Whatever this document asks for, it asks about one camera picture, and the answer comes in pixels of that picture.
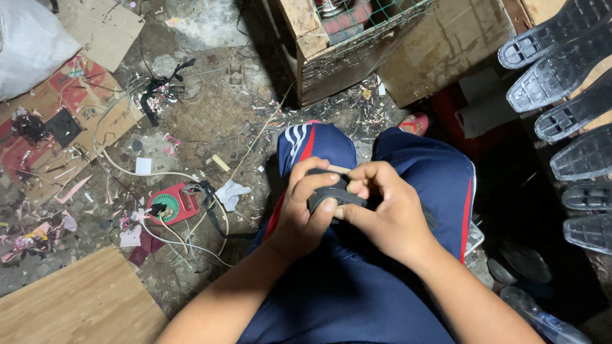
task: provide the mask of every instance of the foot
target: foot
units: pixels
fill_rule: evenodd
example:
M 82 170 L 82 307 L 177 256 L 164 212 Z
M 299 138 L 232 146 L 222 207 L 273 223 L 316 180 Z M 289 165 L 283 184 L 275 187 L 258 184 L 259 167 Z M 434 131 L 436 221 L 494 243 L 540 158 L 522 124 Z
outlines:
M 427 115 L 424 113 L 411 114 L 410 116 L 404 118 L 404 120 L 399 123 L 398 127 L 403 131 L 411 134 L 415 134 L 417 136 L 423 136 L 427 128 Z

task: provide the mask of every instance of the red machine part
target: red machine part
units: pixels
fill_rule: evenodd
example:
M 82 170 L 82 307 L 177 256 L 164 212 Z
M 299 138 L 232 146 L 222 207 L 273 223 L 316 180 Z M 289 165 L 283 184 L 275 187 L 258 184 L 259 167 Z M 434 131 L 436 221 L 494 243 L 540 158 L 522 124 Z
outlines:
M 184 193 L 183 191 L 181 191 L 181 189 L 183 187 L 185 187 L 185 185 L 187 185 L 186 183 L 178 183 L 174 186 L 171 186 L 167 189 L 163 189 L 161 191 L 156 192 L 155 194 L 153 194 L 151 196 L 151 198 L 149 199 L 149 203 L 147 204 L 147 209 L 151 208 L 151 205 L 153 204 L 153 200 L 155 199 L 155 197 L 157 197 L 158 195 L 161 195 L 163 193 L 167 193 L 169 195 L 174 196 L 178 201 L 179 201 L 179 213 L 178 215 L 166 222 L 167 225 L 171 225 L 173 223 L 176 223 L 178 221 L 183 221 L 185 219 L 190 218 L 191 216 L 194 216 L 195 214 L 200 212 L 200 209 L 198 207 L 198 202 L 195 199 L 194 195 L 188 195 L 186 193 Z M 155 222 L 158 225 L 161 225 L 161 221 L 157 220 L 154 216 L 151 216 L 151 220 L 153 222 Z

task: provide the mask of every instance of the white plastic bag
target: white plastic bag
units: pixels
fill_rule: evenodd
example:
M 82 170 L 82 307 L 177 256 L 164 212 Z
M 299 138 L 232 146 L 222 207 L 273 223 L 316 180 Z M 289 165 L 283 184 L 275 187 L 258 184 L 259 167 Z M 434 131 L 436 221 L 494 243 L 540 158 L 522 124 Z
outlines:
M 0 0 L 0 101 L 34 88 L 80 47 L 36 0 Z

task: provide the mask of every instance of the concrete floor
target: concrete floor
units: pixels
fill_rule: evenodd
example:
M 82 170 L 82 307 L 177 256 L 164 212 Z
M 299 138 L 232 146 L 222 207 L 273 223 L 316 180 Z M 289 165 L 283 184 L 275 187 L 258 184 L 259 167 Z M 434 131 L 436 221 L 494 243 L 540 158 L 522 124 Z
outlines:
M 121 4 L 130 8 L 129 1 L 122 1 Z M 214 162 L 207 165 L 206 160 L 217 154 L 231 168 L 237 167 L 248 145 L 273 111 L 271 101 L 280 101 L 282 92 L 289 85 L 288 80 L 283 79 L 281 63 L 263 30 L 253 25 L 247 29 L 242 24 L 242 31 L 248 31 L 252 38 L 236 30 L 240 5 L 228 0 L 152 0 L 143 3 L 143 13 L 153 11 L 147 16 L 141 42 L 136 40 L 114 73 L 119 84 L 126 84 L 134 73 L 148 74 L 147 66 L 154 73 L 168 75 L 168 71 L 173 70 L 179 62 L 195 58 L 196 63 L 183 71 L 184 82 L 176 83 L 184 84 L 185 93 L 180 97 L 180 102 L 163 108 L 159 127 L 151 127 L 144 117 L 139 127 L 132 128 L 117 144 L 107 149 L 110 157 L 120 166 L 133 170 L 136 157 L 147 157 L 153 159 L 153 172 L 180 171 L 200 176 L 201 171 L 215 188 L 221 187 L 230 178 L 229 173 L 221 170 Z M 163 12 L 154 14 L 161 7 Z M 253 12 L 245 11 L 247 21 L 256 22 L 248 18 L 252 15 L 249 13 Z M 184 24 L 169 28 L 165 20 L 171 17 L 185 19 Z M 367 84 L 375 84 L 375 78 L 375 75 L 371 75 Z M 355 142 L 358 161 L 370 159 L 373 139 L 379 132 L 405 117 L 406 110 L 397 109 L 388 95 L 380 97 L 377 91 L 373 91 L 371 99 L 366 101 L 360 92 L 361 88 L 357 85 L 308 109 L 283 110 L 283 114 L 274 120 L 278 124 L 270 126 L 264 133 L 233 178 L 237 183 L 251 187 L 252 192 L 241 197 L 236 212 L 228 214 L 230 232 L 255 232 L 271 213 L 272 200 L 278 197 L 283 187 L 275 184 L 271 177 L 277 167 L 270 157 L 275 152 L 278 134 L 287 126 L 309 119 L 333 122 Z M 166 133 L 182 142 L 176 155 L 162 152 L 168 145 L 163 140 Z M 134 150 L 132 143 L 135 140 L 142 142 L 142 150 Z M 265 168 L 264 172 L 258 170 L 259 166 Z M 145 201 L 148 201 L 150 192 L 155 193 L 178 182 L 186 182 L 177 176 L 137 178 L 112 168 L 111 171 L 124 185 L 130 187 L 137 199 L 143 196 Z M 35 282 L 103 247 L 112 244 L 118 246 L 119 216 L 113 219 L 112 214 L 121 209 L 131 213 L 140 206 L 133 196 L 112 180 L 109 190 L 112 194 L 119 192 L 120 201 L 111 205 L 104 204 L 107 175 L 97 163 L 83 170 L 67 188 L 90 174 L 94 176 L 82 190 L 92 196 L 94 203 L 85 198 L 84 192 L 78 192 L 72 202 L 62 205 L 50 201 L 42 207 L 49 214 L 67 209 L 77 220 L 78 230 L 64 235 L 56 251 L 44 259 L 27 256 L 23 260 L 15 259 L 3 264 L 0 267 L 0 296 Z M 3 221 L 17 225 L 19 221 L 15 210 L 22 204 L 23 196 L 15 184 L 2 192 L 10 195 L 4 198 L 5 201 L 18 200 L 0 205 L 0 214 L 5 219 Z M 91 207 L 94 208 L 92 215 L 83 212 Z M 221 220 L 219 209 L 216 214 Z M 198 219 L 190 218 L 189 226 L 193 228 Z M 37 223 L 26 219 L 21 225 L 33 228 Z M 164 232 L 163 228 L 153 228 Z M 184 233 L 187 226 L 177 223 L 173 228 L 178 233 Z M 193 243 L 218 252 L 223 239 L 210 221 L 205 219 L 196 231 Z M 247 247 L 248 242 L 245 240 L 228 241 L 221 257 L 229 264 L 234 264 L 243 257 Z M 119 250 L 127 259 L 133 248 Z M 154 256 L 148 257 L 140 268 L 133 266 L 147 290 L 170 318 L 226 271 L 225 267 L 205 253 L 196 250 L 194 254 L 195 257 L 187 261 L 177 262 L 170 245 L 165 245 Z M 485 284 L 492 286 L 485 262 L 486 256 L 481 250 L 476 250 L 473 257 L 468 258 L 468 266 L 478 271 L 477 275 Z

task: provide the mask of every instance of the white rag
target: white rag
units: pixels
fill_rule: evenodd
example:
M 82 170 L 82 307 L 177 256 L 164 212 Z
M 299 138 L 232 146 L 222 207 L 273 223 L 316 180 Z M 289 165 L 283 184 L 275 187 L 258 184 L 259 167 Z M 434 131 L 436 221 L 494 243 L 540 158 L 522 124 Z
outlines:
M 250 187 L 244 187 L 240 184 L 236 184 L 231 179 L 225 183 L 220 189 L 215 192 L 215 195 L 223 203 L 225 207 L 225 211 L 234 211 L 236 210 L 236 205 L 240 200 L 240 195 L 246 195 L 251 192 Z

